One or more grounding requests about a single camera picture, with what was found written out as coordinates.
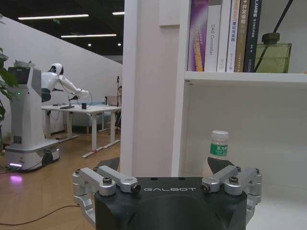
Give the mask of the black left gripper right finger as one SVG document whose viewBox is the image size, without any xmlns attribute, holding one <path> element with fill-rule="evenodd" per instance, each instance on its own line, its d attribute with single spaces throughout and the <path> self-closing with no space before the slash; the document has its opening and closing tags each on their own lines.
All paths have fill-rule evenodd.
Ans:
<svg viewBox="0 0 307 230">
<path fill-rule="evenodd" d="M 213 173 L 210 177 L 203 177 L 201 191 L 216 193 L 221 186 L 227 195 L 238 197 L 247 195 L 246 222 L 248 223 L 255 213 L 255 207 L 261 202 L 262 174 L 257 168 L 246 168 L 233 165 L 230 161 L 207 158 L 208 165 Z"/>
</svg>

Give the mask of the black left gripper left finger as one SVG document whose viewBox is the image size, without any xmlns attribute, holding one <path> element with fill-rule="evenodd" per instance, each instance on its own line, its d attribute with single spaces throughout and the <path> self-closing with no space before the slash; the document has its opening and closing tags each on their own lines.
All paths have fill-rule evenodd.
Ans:
<svg viewBox="0 0 307 230">
<path fill-rule="evenodd" d="M 74 201 L 90 224 L 95 224 L 95 210 L 89 195 L 98 192 L 109 197 L 116 194 L 117 188 L 129 194 L 137 194 L 141 190 L 137 178 L 124 175 L 108 165 L 76 170 L 72 174 L 72 187 Z"/>
</svg>

